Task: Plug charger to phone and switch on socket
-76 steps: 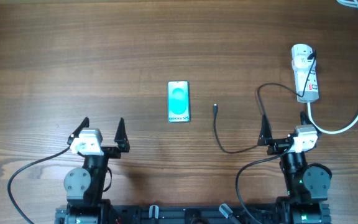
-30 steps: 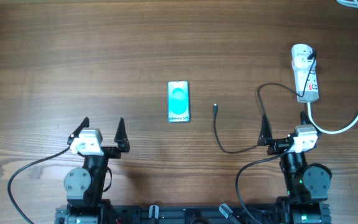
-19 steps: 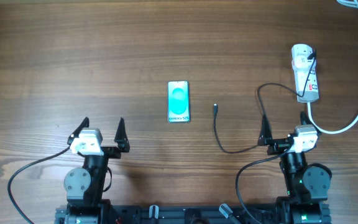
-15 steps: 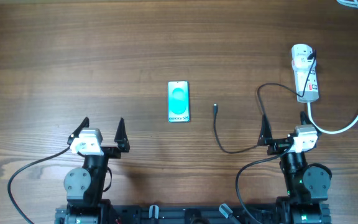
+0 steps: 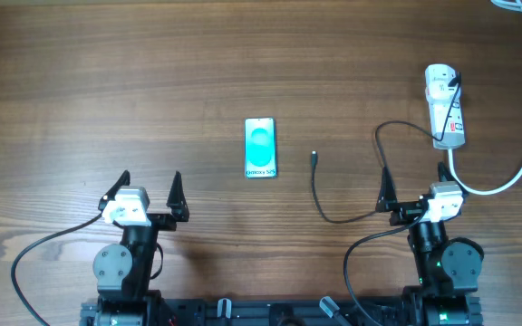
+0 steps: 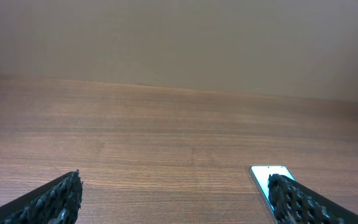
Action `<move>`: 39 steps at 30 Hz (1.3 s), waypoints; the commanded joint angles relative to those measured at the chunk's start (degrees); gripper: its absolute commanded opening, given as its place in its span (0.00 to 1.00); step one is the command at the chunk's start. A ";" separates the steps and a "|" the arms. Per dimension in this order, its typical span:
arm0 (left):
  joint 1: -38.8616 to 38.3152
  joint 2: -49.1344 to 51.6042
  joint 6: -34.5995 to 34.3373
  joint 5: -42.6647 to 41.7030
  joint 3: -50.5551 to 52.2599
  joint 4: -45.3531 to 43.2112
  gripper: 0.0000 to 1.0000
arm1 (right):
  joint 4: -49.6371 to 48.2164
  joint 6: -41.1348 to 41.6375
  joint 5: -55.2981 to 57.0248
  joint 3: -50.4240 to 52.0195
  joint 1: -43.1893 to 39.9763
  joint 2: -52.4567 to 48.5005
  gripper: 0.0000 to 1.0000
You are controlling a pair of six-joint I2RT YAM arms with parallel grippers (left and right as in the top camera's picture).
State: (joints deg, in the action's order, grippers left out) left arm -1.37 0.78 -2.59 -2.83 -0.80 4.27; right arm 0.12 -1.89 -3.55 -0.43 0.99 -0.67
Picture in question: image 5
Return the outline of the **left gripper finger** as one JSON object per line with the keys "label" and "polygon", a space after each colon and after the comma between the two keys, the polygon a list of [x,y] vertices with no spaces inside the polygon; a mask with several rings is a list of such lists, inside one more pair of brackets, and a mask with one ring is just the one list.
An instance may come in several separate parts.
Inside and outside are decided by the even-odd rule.
{"label": "left gripper finger", "polygon": [[188,222],[189,207],[183,190],[182,176],[179,171],[175,173],[173,178],[166,205],[170,209],[171,215],[177,221]]}
{"label": "left gripper finger", "polygon": [[98,210],[103,211],[108,203],[115,199],[118,190],[123,186],[128,186],[130,183],[131,173],[129,170],[124,170],[113,186],[101,197]]}

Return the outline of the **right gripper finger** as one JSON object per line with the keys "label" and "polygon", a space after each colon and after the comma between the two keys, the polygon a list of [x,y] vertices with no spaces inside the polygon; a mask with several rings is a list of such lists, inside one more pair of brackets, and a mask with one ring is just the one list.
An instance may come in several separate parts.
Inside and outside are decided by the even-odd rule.
{"label": "right gripper finger", "polygon": [[382,169],[381,187],[378,195],[378,200],[375,205],[375,211],[391,212],[396,210],[398,199],[396,196],[395,186],[392,179],[392,174],[387,167]]}
{"label": "right gripper finger", "polygon": [[457,181],[453,177],[453,175],[450,173],[450,170],[447,168],[446,164],[443,161],[438,163],[437,170],[438,170],[438,177],[439,177],[440,182],[447,182],[447,181],[456,182],[462,191],[462,195],[464,197],[467,197],[469,195],[469,192],[461,185],[461,183],[459,181]]}

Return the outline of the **smartphone with blue screen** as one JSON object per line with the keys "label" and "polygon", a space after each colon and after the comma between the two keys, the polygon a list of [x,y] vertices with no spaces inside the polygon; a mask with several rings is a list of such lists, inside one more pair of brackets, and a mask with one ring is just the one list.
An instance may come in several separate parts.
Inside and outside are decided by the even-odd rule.
{"label": "smartphone with blue screen", "polygon": [[245,176],[277,176],[276,122],[273,117],[245,119]]}

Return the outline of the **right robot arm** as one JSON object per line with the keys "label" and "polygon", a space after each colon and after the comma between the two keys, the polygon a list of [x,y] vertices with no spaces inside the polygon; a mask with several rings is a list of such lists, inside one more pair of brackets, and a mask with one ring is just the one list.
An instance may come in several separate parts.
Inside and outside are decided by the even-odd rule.
{"label": "right robot arm", "polygon": [[484,323],[478,290],[484,251],[474,241],[447,236],[445,224],[460,215],[468,196],[442,163],[439,180],[415,201],[397,199],[392,175],[382,169],[375,210],[391,214],[391,226],[405,226],[419,277],[402,292],[407,325],[480,326]]}

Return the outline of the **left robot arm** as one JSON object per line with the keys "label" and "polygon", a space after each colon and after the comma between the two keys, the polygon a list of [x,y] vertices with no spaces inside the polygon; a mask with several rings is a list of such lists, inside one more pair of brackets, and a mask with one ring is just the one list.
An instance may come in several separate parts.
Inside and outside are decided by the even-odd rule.
{"label": "left robot arm", "polygon": [[151,290],[150,281],[161,270],[153,271],[160,231],[174,232],[178,222],[189,220],[189,208],[182,176],[175,173],[166,206],[168,213],[150,213],[150,199],[144,187],[131,185],[131,174],[124,171],[100,199],[98,209],[106,223],[122,230],[121,241],[103,247],[96,254],[92,269],[97,279],[98,300],[82,308],[81,325],[176,325],[178,318],[162,298]]}

